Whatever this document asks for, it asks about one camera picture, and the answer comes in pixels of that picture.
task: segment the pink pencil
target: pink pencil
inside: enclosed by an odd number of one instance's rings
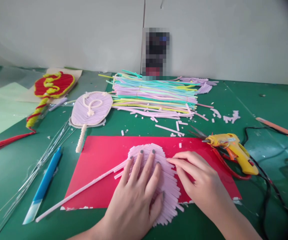
[[[261,123],[266,124],[267,126],[270,126],[270,127],[272,127],[272,128],[275,128],[276,130],[279,130],[280,132],[283,132],[283,133],[285,133],[285,134],[288,135],[288,130],[285,129],[285,128],[282,128],[282,127],[280,127],[280,126],[278,126],[278,125],[276,125],[276,124],[274,124],[274,123],[271,123],[271,122],[269,122],[269,121],[267,121],[267,120],[265,120],[265,119],[263,119],[263,118],[257,117],[256,120],[259,121],[259,122],[261,122]]]

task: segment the red tassel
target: red tassel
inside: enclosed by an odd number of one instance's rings
[[[36,133],[36,131],[34,129],[31,129],[29,128],[32,132],[31,133],[26,133],[26,134],[22,134],[22,135],[18,135],[18,136],[15,136],[15,137],[11,137],[11,138],[8,138],[8,139],[5,139],[3,141],[0,141],[0,149],[2,149],[3,147],[21,139],[21,138],[25,138],[29,135],[33,135]]]

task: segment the blue marker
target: blue marker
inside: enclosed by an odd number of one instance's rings
[[[33,198],[33,202],[30,206],[30,209],[28,210],[26,217],[24,219],[23,225],[28,224],[32,221],[34,221],[37,211],[41,205],[41,202],[44,198],[44,195],[46,193],[46,190],[48,188],[48,185],[50,184],[50,181],[53,177],[54,171],[56,169],[56,166],[58,164],[58,161],[60,160],[60,157],[62,155],[61,148],[59,147],[56,151],[56,153],[53,155],[53,158],[50,162],[50,165],[48,165],[48,168],[46,170],[46,173],[42,179],[42,182],[40,186],[38,187],[38,190],[35,194],[35,197]]]

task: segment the woman's left hand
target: woman's left hand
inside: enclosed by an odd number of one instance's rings
[[[149,179],[154,157],[153,150],[140,176],[143,151],[138,154],[130,177],[133,157],[127,162],[105,216],[89,230],[92,239],[142,239],[151,229],[163,207],[163,192],[152,204],[161,174],[157,163]]]

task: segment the forearm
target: forearm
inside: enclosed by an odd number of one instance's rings
[[[105,236],[102,231],[102,223],[99,221],[95,226],[90,228],[89,230],[86,230],[85,232],[82,232],[78,235],[75,235],[68,240],[103,240],[105,239]]]
[[[261,239],[251,223],[237,208],[219,214],[212,221],[226,240]]]

